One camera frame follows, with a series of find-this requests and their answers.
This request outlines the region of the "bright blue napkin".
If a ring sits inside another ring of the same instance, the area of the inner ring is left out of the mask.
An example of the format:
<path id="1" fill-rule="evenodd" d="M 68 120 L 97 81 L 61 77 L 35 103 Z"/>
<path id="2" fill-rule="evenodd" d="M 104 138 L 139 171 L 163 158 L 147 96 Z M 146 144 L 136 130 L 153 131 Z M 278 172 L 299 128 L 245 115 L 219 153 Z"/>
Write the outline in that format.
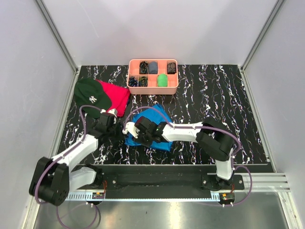
<path id="1" fill-rule="evenodd" d="M 156 104 L 153 106 L 153 108 L 162 113 L 166 117 L 166 119 L 164 119 L 157 111 L 153 109 L 146 109 L 138 114 L 135 114 L 132 118 L 132 122 L 135 123 L 142 116 L 148 118 L 150 121 L 155 122 L 156 124 L 166 122 L 166 120 L 172 122 L 172 119 L 168 116 L 168 114 L 165 112 L 164 108 L 161 105 Z M 135 142 L 132 139 L 132 135 L 128 135 L 128 137 L 125 139 L 125 144 L 127 146 L 140 146 L 139 143 Z M 153 143 L 150 145 L 150 148 L 162 151 L 170 151 L 172 148 L 172 144 L 172 142 L 157 143 L 153 141 Z"/>

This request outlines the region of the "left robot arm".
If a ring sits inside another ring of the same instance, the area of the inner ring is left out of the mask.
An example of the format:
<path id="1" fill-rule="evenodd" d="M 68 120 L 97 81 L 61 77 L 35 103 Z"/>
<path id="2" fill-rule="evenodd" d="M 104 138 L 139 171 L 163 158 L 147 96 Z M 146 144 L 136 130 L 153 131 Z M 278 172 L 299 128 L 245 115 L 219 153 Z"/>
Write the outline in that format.
<path id="1" fill-rule="evenodd" d="M 93 165 L 75 167 L 108 140 L 124 139 L 116 109 L 102 111 L 98 122 L 80 141 L 52 158 L 38 160 L 29 187 L 29 194 L 54 206 L 61 205 L 69 192 L 89 185 L 93 189 L 103 183 L 102 170 Z"/>

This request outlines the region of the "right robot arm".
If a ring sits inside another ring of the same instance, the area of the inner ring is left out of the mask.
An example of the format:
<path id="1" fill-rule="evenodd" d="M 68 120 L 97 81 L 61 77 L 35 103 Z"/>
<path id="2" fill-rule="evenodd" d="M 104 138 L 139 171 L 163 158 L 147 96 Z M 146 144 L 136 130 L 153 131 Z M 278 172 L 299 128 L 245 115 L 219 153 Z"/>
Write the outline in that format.
<path id="1" fill-rule="evenodd" d="M 128 122 L 125 127 L 135 142 L 143 146 L 152 143 L 184 141 L 197 143 L 216 164 L 216 183 L 222 189 L 229 188 L 234 179 L 232 152 L 234 136 L 216 128 L 216 122 L 206 120 L 195 124 L 174 124 L 161 122 L 156 124 L 146 117 L 140 117 L 135 123 Z"/>

